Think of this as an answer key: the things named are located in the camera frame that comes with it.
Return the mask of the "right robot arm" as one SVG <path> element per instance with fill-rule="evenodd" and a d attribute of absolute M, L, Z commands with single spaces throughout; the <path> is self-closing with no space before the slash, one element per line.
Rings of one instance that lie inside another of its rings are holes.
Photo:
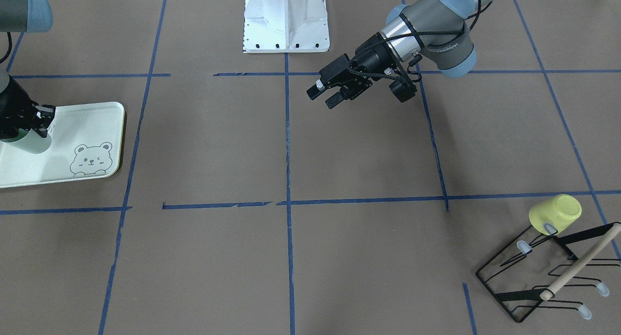
<path fill-rule="evenodd" d="M 0 29 L 7 34 L 8 48 L 4 62 L 13 49 L 11 33 L 42 33 L 53 25 L 48 0 L 0 0 Z M 0 137 L 3 142 L 16 142 L 33 131 L 47 138 L 56 114 L 53 105 L 39 104 L 8 72 L 1 71 Z"/>

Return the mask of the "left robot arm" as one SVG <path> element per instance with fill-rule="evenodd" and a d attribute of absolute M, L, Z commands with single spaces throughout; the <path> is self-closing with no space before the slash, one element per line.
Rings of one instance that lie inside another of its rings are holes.
<path fill-rule="evenodd" d="M 309 99 L 337 88 L 326 100 L 332 109 L 357 98 L 374 82 L 389 79 L 395 98 L 406 102 L 415 96 L 421 75 L 402 64 L 412 67 L 423 58 L 450 78 L 463 76 L 477 61 L 470 32 L 493 1 L 417 0 L 395 7 L 385 27 L 362 43 L 352 58 L 342 54 L 319 71 L 308 88 Z"/>

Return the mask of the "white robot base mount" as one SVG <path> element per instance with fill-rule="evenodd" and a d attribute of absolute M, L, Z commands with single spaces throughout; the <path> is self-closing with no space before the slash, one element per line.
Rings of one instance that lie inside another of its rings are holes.
<path fill-rule="evenodd" d="M 245 0 L 243 52 L 326 52 L 327 0 Z"/>

